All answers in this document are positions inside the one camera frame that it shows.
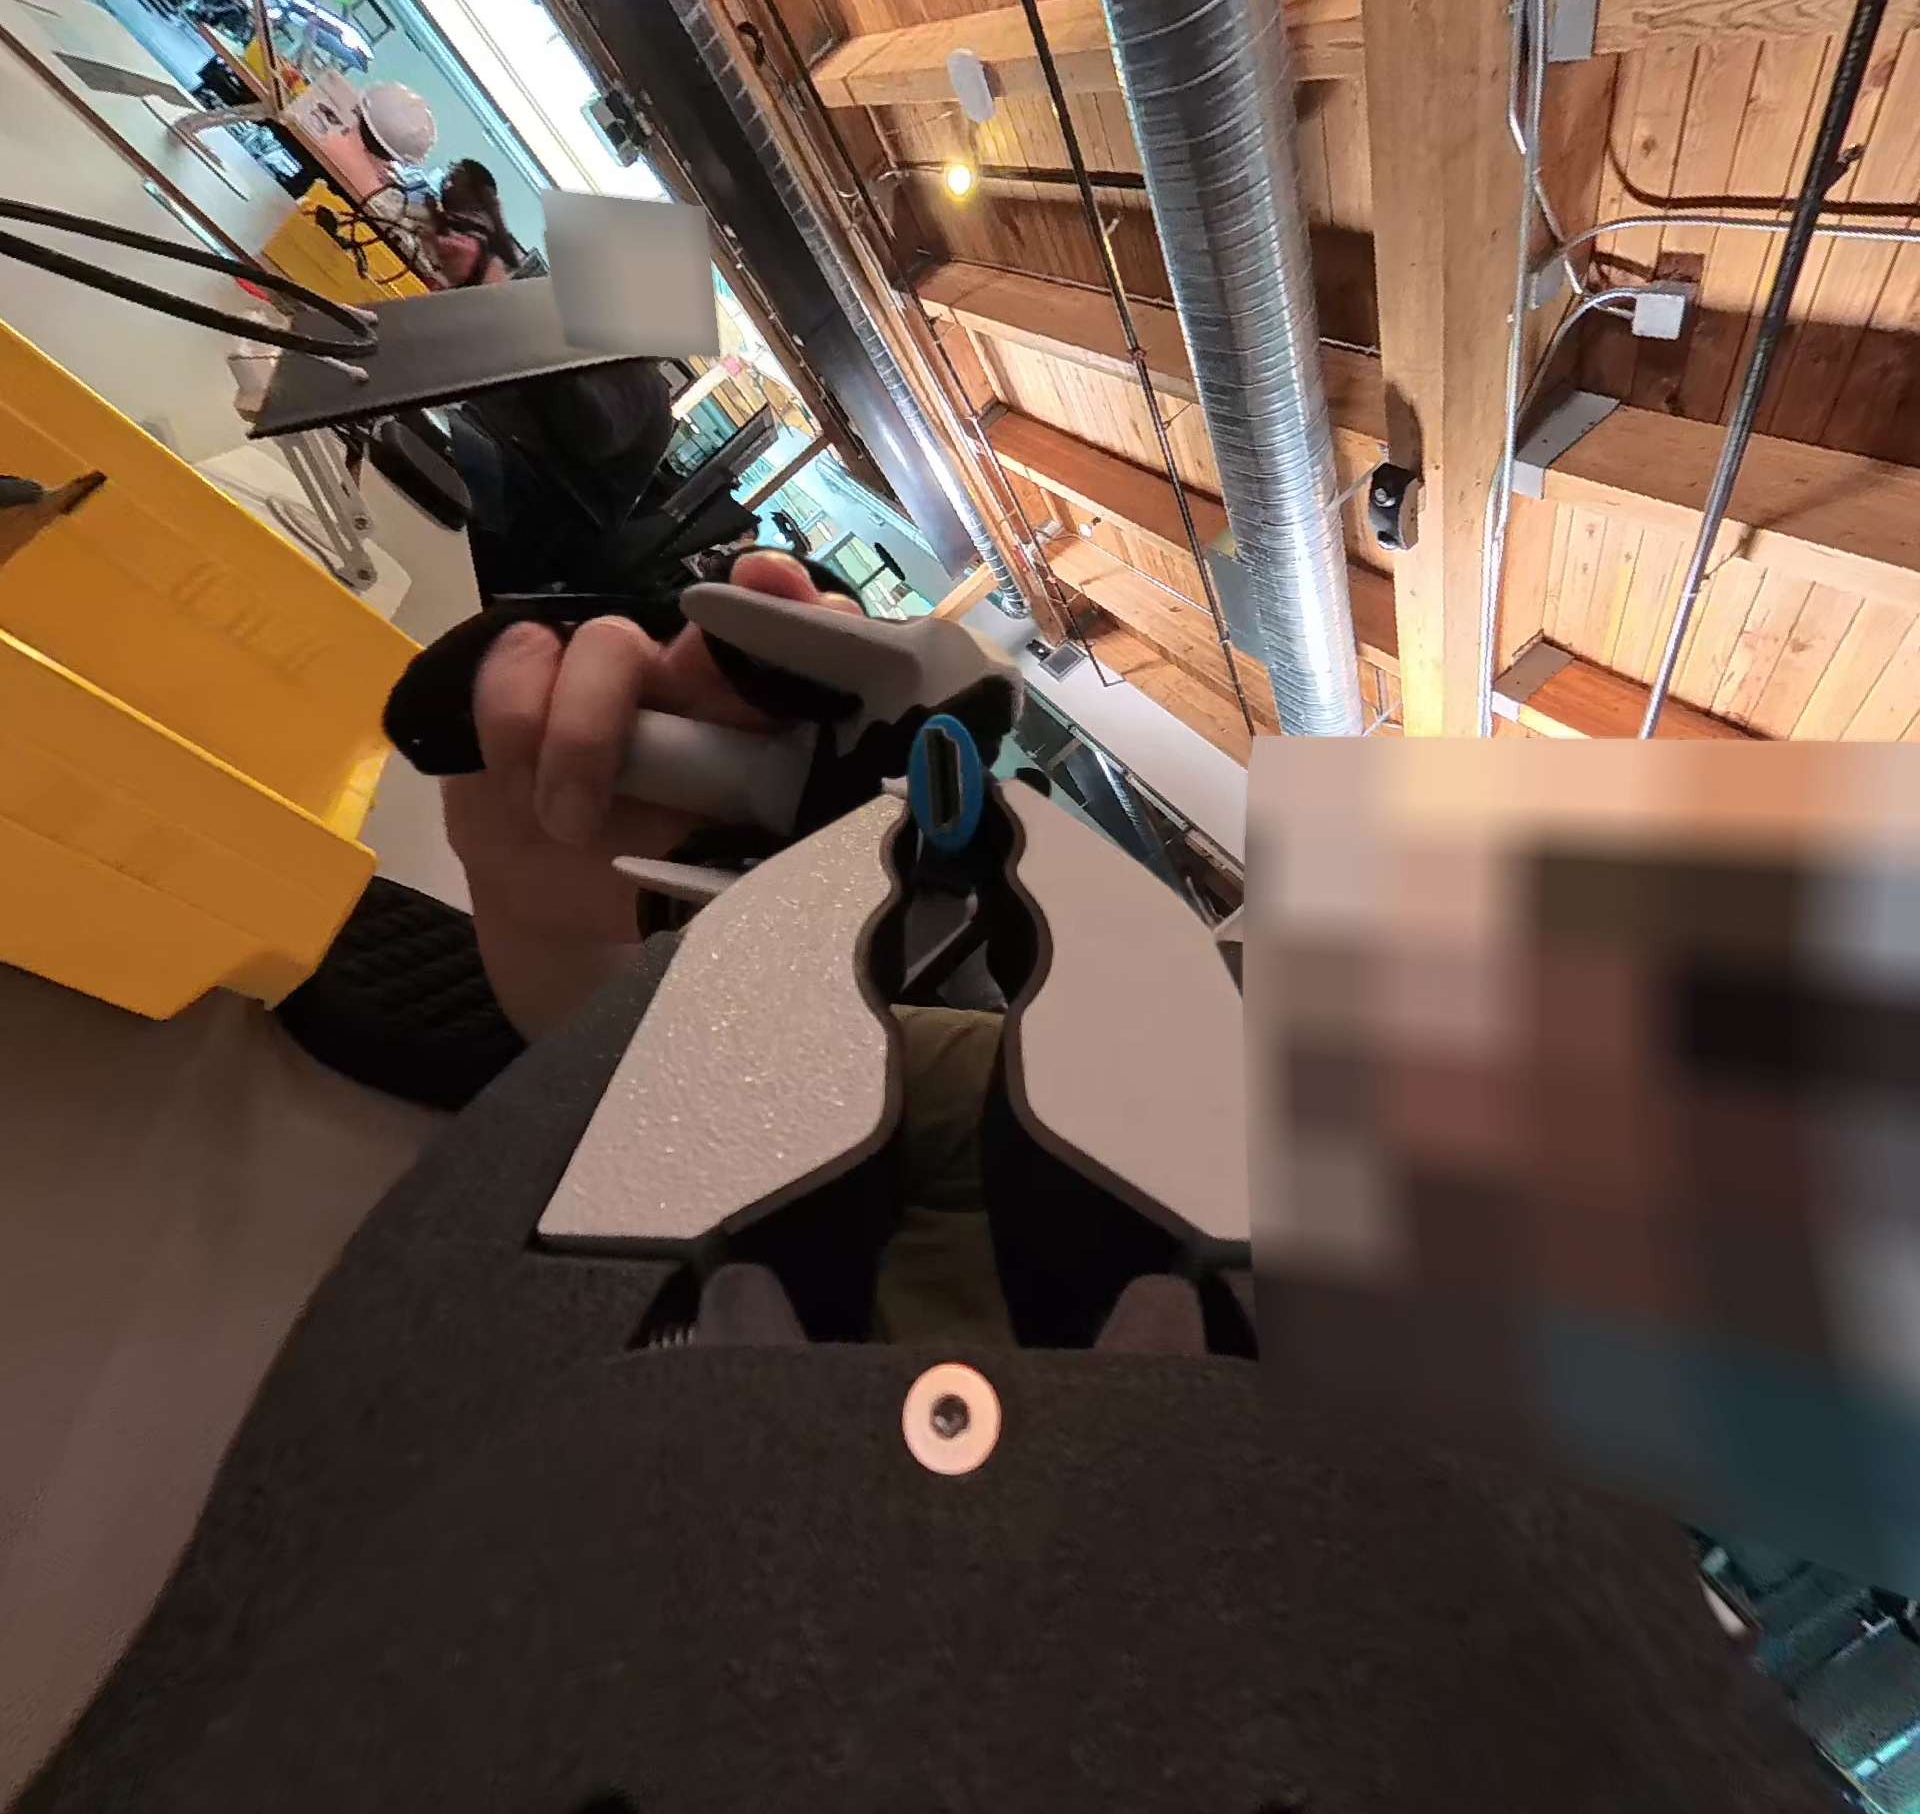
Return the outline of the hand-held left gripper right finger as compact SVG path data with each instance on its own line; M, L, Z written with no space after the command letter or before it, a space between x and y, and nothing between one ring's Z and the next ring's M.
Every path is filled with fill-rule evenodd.
M1241 990L1175 890L1055 801L998 791L1008 994L984 1198L1032 1348L1249 1348Z

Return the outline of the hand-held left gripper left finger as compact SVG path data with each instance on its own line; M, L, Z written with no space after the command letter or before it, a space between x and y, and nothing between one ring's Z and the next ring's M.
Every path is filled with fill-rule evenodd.
M807 1332L873 1343L903 1211L907 1062L872 939L905 899L895 795L724 890L680 938L533 1249L774 1269Z

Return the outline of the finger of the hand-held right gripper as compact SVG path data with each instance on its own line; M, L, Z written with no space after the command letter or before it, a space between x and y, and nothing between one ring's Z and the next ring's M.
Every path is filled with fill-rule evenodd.
M688 586L681 607L740 698L771 719L835 726L844 752L952 719L1000 756L1025 704L1014 660L938 616L888 623L730 582Z

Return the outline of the yellow plastic bin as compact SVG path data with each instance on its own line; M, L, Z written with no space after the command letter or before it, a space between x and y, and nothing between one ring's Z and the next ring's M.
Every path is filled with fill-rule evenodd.
M136 1016L276 1004L372 881L421 647L4 327L3 959Z
M435 291L339 190L314 182L261 246L279 275L343 304L372 307Z

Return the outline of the person's right hand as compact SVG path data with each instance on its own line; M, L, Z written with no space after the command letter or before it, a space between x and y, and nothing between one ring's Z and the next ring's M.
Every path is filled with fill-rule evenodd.
M660 643L612 616L567 639L536 625L505 630L472 704L485 767L443 782L446 838L466 871L493 997L519 1036L538 1040L683 911L617 867L669 860L704 828L614 791L636 716L743 734L789 724L740 698L700 630Z

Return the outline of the black mouse pad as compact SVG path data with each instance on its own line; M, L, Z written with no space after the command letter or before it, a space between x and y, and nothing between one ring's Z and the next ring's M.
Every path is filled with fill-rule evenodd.
M390 878L368 884L275 1013L325 1067L441 1114L465 1109L526 1048L493 994L470 914Z

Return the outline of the white hard hat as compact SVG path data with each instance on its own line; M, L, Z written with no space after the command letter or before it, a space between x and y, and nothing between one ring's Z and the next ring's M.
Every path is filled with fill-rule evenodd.
M376 78L357 98L366 146L403 168L421 168L439 139L433 106L415 87Z

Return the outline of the silver spiral air duct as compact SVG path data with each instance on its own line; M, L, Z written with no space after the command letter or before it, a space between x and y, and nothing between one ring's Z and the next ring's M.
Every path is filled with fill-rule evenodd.
M1101 0L1288 735L1362 728L1281 0Z

